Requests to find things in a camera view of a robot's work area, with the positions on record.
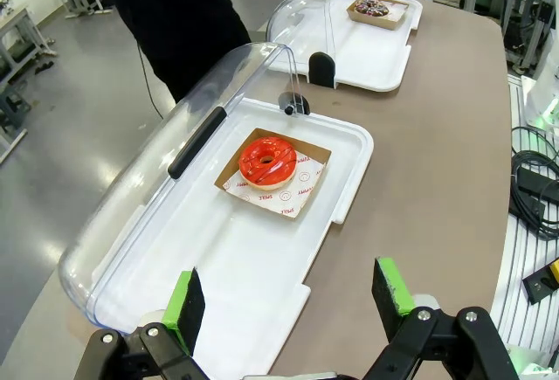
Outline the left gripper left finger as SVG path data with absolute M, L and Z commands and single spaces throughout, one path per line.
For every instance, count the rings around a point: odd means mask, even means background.
M 206 379 L 193 357 L 204 310 L 197 270 L 181 273 L 160 321 L 151 321 L 129 335 L 110 328 L 95 331 L 74 377 Z

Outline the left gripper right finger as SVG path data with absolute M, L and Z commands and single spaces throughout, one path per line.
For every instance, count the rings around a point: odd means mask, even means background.
M 516 379 L 490 314 L 465 307 L 450 316 L 417 305 L 391 258 L 376 258 L 371 293 L 388 345 L 366 379 L 412 379 L 422 362 L 439 362 L 452 379 Z

